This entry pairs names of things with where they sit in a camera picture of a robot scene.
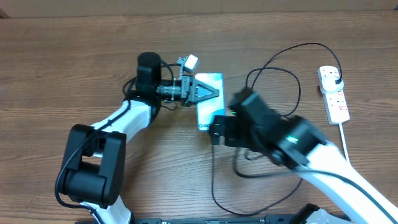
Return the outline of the Samsung Galaxy smartphone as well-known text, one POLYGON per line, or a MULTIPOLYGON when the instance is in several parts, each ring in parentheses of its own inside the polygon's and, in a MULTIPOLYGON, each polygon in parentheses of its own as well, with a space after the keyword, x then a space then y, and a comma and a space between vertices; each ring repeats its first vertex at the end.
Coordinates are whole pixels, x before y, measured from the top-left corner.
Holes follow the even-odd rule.
POLYGON ((207 132, 215 115, 225 115, 223 74, 197 73, 195 78, 219 91, 219 96, 197 104, 198 130, 207 132))

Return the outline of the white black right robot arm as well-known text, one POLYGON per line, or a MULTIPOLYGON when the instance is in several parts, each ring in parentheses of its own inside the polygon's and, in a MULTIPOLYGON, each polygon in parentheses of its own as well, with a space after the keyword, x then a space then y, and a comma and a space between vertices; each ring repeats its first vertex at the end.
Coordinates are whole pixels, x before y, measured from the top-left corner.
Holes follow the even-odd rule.
POLYGON ((283 118, 250 88, 235 93, 233 116, 216 115, 209 127, 213 145, 248 148, 285 166, 322 191, 355 223, 397 223, 397 207, 351 166, 335 144, 301 116, 283 118))

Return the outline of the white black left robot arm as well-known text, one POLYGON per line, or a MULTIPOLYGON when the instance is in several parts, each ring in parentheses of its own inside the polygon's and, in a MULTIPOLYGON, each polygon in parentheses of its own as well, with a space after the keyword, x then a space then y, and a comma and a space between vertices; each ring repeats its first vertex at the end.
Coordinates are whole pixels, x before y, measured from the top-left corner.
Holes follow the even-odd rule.
POLYGON ((208 131, 214 116, 224 114, 222 73, 195 73, 198 58, 178 58, 179 76, 162 79, 172 66, 155 52, 137 58, 137 75, 123 88, 121 107, 106 119, 76 124, 68 135, 55 198, 67 208, 89 211, 95 223, 134 223, 133 213, 121 198, 126 145, 156 119, 165 103, 197 107, 199 131, 208 131))

